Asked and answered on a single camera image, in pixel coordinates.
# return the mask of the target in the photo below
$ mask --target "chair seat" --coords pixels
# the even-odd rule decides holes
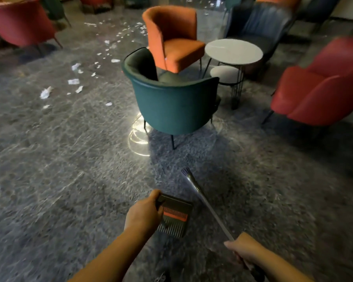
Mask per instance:
[[[204,56],[205,43],[191,39],[170,39],[164,42],[168,71],[178,73]]]
[[[278,82],[271,109],[282,115],[291,113],[325,79],[299,66],[288,67]]]
[[[251,42],[252,44],[256,45],[262,50],[263,55],[266,55],[272,52],[274,48],[273,40],[265,36],[257,36],[255,34],[243,34],[239,37],[236,37],[235,39]]]

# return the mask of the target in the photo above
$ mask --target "right hand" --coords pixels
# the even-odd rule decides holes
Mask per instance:
[[[264,246],[245,232],[242,232],[235,241],[224,242],[224,245],[241,258],[253,264],[256,264],[256,258],[259,253],[265,250]]]

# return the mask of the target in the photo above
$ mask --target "forearm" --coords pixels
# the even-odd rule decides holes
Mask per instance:
[[[149,237],[128,227],[100,255],[73,276],[70,282],[120,282]]]
[[[264,248],[255,254],[254,261],[272,282],[312,282],[306,275],[268,249]]]

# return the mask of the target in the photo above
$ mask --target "round side table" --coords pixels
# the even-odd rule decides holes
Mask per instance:
[[[243,67],[261,60],[263,58],[262,50],[250,42],[239,39],[217,39],[205,46],[205,52],[210,56],[210,59],[202,77],[204,78],[207,73],[212,59],[217,60],[219,64],[230,65],[216,66],[210,74],[219,77],[220,84],[236,87],[235,91],[232,90],[231,108],[233,110],[238,108],[244,80]]]

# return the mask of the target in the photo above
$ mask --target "orange stripe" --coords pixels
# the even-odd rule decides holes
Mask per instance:
[[[177,219],[177,220],[179,220],[179,221],[187,221],[187,217],[188,217],[187,214],[182,213],[182,212],[175,211],[175,210],[170,209],[170,208],[164,208],[164,209],[163,209],[163,214],[164,214],[165,216],[168,216],[168,217],[170,217],[170,218]]]

